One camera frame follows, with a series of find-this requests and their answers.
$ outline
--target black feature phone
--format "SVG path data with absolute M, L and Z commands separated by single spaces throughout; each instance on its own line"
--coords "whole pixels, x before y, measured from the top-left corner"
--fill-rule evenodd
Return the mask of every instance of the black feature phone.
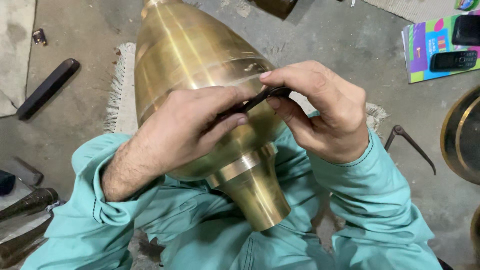
M 474 67 L 477 63 L 476 50 L 451 51 L 436 53 L 430 61 L 430 71 L 464 71 Z
M 480 15 L 460 15 L 455 20 L 452 44 L 480 46 Z

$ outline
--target teal shirt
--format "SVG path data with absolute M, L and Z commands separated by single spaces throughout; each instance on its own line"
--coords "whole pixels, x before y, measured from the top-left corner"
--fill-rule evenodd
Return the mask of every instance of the teal shirt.
M 210 193 L 205 181 L 162 176 L 128 201 L 106 202 L 100 171 L 129 138 L 105 134 L 73 154 L 72 197 L 53 210 L 48 241 L 23 270 L 130 269 L 127 246 L 134 229 L 166 245 L 165 269 L 441 269 L 427 246 L 433 233 L 373 132 L 358 160 L 332 164 L 300 148 L 286 130 L 275 142 L 276 173 L 292 211 L 263 232 L 253 232 L 235 204 Z M 346 220 L 332 237 L 333 255 L 310 233 L 330 192 L 331 210 Z

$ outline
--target brass vessel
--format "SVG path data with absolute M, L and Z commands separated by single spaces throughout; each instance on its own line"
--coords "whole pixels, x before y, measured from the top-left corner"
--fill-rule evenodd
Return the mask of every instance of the brass vessel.
M 223 23 L 180 0 L 144 1 L 135 54 L 135 98 L 139 125 L 176 89 L 248 87 L 274 66 Z M 275 175 L 271 143 L 286 128 L 264 101 L 248 112 L 214 150 L 168 173 L 180 181 L 206 179 L 229 195 L 254 231 L 282 221 L 290 206 Z
M 480 86 L 461 97 L 448 112 L 440 148 L 450 169 L 463 179 L 480 184 Z M 480 206 L 472 218 L 470 237 L 480 265 Z

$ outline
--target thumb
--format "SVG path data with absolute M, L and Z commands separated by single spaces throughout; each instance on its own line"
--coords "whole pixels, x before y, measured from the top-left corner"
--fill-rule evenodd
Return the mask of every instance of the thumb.
M 290 98 L 268 97 L 268 104 L 294 133 L 312 129 L 312 123 L 303 109 Z
M 244 113 L 235 113 L 223 119 L 205 133 L 199 140 L 200 145 L 206 148 L 213 147 L 225 134 L 240 125 L 248 123 L 248 117 Z

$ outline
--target rug fringe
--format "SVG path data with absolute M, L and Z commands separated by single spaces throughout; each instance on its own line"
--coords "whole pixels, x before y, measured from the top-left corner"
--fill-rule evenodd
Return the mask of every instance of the rug fringe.
M 377 132 L 378 127 L 383 123 L 384 119 L 390 116 L 382 107 L 373 104 L 365 103 L 365 110 L 367 113 L 367 126 L 375 131 L 381 138 L 381 134 Z
M 123 77 L 125 76 L 125 55 L 135 53 L 135 43 L 123 43 L 117 48 L 120 50 L 120 56 L 115 65 L 115 78 L 110 85 L 112 91 L 108 98 L 107 116 L 103 123 L 103 131 L 105 133 L 113 133 L 115 131 L 121 101 Z

